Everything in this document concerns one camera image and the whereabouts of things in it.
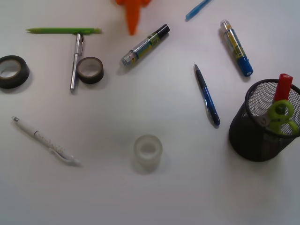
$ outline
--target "green pencil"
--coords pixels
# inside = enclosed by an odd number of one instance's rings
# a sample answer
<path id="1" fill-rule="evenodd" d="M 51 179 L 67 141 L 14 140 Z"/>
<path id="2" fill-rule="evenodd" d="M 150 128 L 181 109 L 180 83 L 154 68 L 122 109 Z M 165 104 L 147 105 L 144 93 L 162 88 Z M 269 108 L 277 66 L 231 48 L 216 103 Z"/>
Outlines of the green pencil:
<path id="1" fill-rule="evenodd" d="M 27 29 L 35 34 L 99 34 L 101 29 L 91 27 L 41 27 Z"/>

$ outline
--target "black mesh pen holder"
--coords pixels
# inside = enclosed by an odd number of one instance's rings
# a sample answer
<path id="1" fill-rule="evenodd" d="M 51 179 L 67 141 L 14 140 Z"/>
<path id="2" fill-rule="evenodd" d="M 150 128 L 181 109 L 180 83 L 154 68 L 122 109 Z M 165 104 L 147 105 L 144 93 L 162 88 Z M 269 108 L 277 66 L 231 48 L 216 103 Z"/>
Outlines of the black mesh pen holder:
<path id="1" fill-rule="evenodd" d="M 267 79 L 255 83 L 247 92 L 245 102 L 234 117 L 229 130 L 229 140 L 234 150 L 242 157 L 256 162 L 274 158 L 300 134 L 292 135 L 288 124 L 281 126 L 278 134 L 260 124 L 273 104 L 278 79 Z M 289 101 L 294 107 L 290 120 L 300 128 L 300 89 L 292 85 Z"/>

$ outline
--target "white pen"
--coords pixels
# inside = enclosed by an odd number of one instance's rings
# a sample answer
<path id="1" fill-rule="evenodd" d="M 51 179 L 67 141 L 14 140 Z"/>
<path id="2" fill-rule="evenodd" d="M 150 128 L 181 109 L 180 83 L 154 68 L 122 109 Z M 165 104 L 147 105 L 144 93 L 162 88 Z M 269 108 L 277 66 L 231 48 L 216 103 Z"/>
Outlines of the white pen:
<path id="1" fill-rule="evenodd" d="M 51 151 L 53 151 L 60 159 L 67 163 L 76 163 L 79 164 L 79 161 L 72 156 L 70 153 L 68 153 L 65 149 L 60 147 L 59 145 L 56 145 L 51 142 L 51 139 L 47 138 L 45 135 L 43 135 L 41 132 L 39 132 L 37 129 L 33 128 L 26 122 L 20 120 L 19 118 L 12 117 L 15 124 L 21 128 L 23 131 L 25 131 L 30 136 L 34 137 L 36 140 L 44 144 L 46 147 L 48 147 Z"/>

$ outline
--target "orange object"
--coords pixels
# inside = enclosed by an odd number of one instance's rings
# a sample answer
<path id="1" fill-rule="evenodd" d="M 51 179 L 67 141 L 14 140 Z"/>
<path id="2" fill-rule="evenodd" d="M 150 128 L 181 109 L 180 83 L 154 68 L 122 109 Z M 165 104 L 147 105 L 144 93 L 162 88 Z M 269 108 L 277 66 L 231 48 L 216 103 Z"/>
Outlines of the orange object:
<path id="1" fill-rule="evenodd" d="M 140 8 L 148 5 L 151 0 L 116 0 L 117 4 L 125 5 L 126 19 L 130 35 L 135 34 L 135 30 L 140 18 Z"/>

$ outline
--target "black marker cap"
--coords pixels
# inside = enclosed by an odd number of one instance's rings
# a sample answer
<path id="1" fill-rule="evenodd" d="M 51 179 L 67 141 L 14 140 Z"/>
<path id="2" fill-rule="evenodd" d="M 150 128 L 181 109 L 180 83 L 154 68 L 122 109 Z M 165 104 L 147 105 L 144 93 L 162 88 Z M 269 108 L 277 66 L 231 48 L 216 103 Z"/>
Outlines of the black marker cap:
<path id="1" fill-rule="evenodd" d="M 163 25 L 161 28 L 159 28 L 157 31 L 155 31 L 155 33 L 158 34 L 159 39 L 161 39 L 162 37 L 164 37 L 167 33 L 169 33 L 170 28 L 167 24 Z"/>

